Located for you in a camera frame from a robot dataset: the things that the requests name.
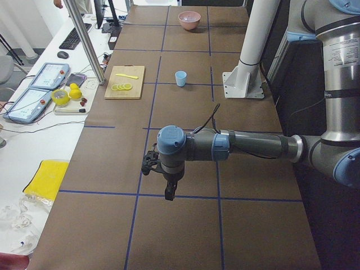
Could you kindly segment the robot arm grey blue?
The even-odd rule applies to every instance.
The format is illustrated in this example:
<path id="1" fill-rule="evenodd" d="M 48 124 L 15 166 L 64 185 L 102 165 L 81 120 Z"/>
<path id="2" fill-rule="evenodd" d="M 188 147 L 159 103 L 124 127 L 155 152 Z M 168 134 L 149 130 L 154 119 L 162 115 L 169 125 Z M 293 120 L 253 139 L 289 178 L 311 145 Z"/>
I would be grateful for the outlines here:
<path id="1" fill-rule="evenodd" d="M 304 162 L 342 185 L 359 187 L 359 2 L 291 1 L 287 39 L 322 42 L 326 131 L 290 137 L 198 127 L 190 133 L 169 125 L 142 161 L 142 173 L 167 181 L 173 200 L 186 161 L 226 160 L 232 152 Z"/>

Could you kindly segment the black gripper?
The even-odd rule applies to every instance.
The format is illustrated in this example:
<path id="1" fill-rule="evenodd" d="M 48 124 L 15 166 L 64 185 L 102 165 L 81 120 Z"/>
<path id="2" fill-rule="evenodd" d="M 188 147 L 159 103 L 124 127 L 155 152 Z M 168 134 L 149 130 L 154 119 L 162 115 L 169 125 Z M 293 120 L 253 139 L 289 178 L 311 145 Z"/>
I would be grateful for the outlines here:
<path id="1" fill-rule="evenodd" d="M 177 189 L 177 183 L 183 178 L 183 172 L 178 172 L 175 174 L 164 173 L 163 176 L 167 181 L 167 185 L 164 191 L 165 199 L 174 200 Z"/>

